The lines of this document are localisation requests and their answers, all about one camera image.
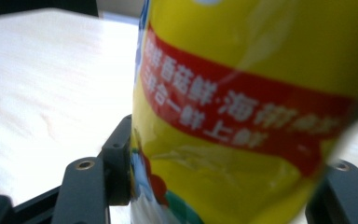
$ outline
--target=table surface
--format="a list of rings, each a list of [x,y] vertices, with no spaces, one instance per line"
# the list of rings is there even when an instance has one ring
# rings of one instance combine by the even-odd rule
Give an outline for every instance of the table surface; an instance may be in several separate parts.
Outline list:
[[[0,17],[0,194],[14,205],[59,186],[131,113],[137,32],[52,9]],[[339,157],[358,166],[358,131]]]

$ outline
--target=white wall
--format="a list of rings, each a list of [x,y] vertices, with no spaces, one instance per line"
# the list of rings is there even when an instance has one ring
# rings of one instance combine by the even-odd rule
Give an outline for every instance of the white wall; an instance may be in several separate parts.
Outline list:
[[[144,0],[97,0],[97,5],[100,11],[139,18]]]

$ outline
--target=red label band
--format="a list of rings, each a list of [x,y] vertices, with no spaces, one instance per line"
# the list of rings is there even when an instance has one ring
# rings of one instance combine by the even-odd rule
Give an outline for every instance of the red label band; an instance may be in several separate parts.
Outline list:
[[[303,175],[321,164],[320,142],[339,134],[355,103],[207,61],[163,42],[152,28],[140,79],[153,110],[176,129],[285,158]]]

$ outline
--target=screw hole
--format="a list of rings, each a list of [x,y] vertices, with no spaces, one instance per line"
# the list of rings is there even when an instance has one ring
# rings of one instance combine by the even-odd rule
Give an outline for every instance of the screw hole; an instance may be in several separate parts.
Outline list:
[[[335,168],[339,171],[349,171],[351,169],[351,167],[344,162],[336,164]]]
[[[76,169],[77,170],[88,170],[89,168],[93,167],[95,165],[94,161],[82,161],[77,164]]]

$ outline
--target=yellow can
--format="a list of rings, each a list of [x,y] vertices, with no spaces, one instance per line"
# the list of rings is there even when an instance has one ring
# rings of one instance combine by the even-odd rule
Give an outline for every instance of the yellow can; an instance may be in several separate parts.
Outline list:
[[[358,1],[145,1],[133,223],[287,223],[358,106]]]

